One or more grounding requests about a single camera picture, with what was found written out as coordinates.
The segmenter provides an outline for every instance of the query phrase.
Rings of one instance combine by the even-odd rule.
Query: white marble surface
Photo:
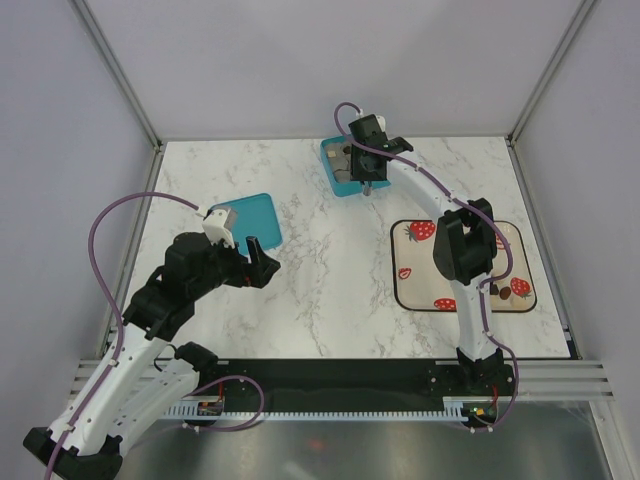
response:
[[[504,140],[409,141],[425,167],[455,189],[486,197],[496,219],[522,232],[538,304],[525,314],[494,314],[496,336],[522,357],[568,356]],[[194,340],[227,358],[455,356],[455,314],[409,312],[393,295],[390,228],[425,214],[393,187],[370,197],[335,197],[319,147],[320,140],[168,144],[158,191],[207,205],[267,192],[284,238],[268,252],[282,268],[266,288],[215,290],[200,300],[174,343]],[[184,231],[201,231],[193,212],[154,199],[128,299]]]

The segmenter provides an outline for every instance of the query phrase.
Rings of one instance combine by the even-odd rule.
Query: gray floor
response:
[[[382,422],[176,430],[133,450],[118,479],[610,479],[591,416],[574,407],[520,404],[499,432],[482,435]]]

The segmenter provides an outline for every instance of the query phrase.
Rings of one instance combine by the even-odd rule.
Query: strawberry print tray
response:
[[[508,278],[491,285],[491,310],[528,312],[536,305],[536,292],[520,232],[509,222],[497,221],[496,225],[511,246],[513,271]],[[433,261],[435,231],[436,225],[429,220],[401,220],[391,227],[394,292],[398,303],[407,310],[456,310],[449,282]],[[493,273],[504,272],[506,266],[507,254],[498,239]]]

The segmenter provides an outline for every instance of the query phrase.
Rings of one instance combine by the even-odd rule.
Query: teal plastic tray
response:
[[[360,182],[346,182],[346,183],[338,183],[335,175],[333,174],[333,170],[331,168],[331,164],[329,163],[329,159],[327,158],[327,153],[325,151],[325,147],[327,145],[331,145],[332,143],[344,143],[344,137],[333,137],[327,138],[320,143],[320,156],[322,158],[322,164],[324,165],[325,172],[327,173],[327,177],[329,178],[329,183],[331,184],[331,190],[336,197],[348,197],[349,195],[356,195],[358,193],[362,193],[362,185]],[[383,182],[373,182],[372,186],[375,189],[384,188],[391,185],[389,181],[385,180]]]
[[[238,250],[242,255],[249,254],[245,241],[247,237],[257,237],[263,250],[282,245],[278,216],[268,193],[243,197],[220,205],[227,205],[238,213],[231,233],[234,241],[239,243]]]

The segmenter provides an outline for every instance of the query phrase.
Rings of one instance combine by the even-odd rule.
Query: white wall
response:
[[[518,144],[584,354],[640,451],[640,2],[606,0]]]
[[[22,440],[62,410],[105,312],[93,218],[144,186],[151,147],[65,0],[0,2],[0,477],[42,478]],[[132,220],[99,232],[112,281]]]
[[[163,138],[506,134],[579,0],[89,0]]]

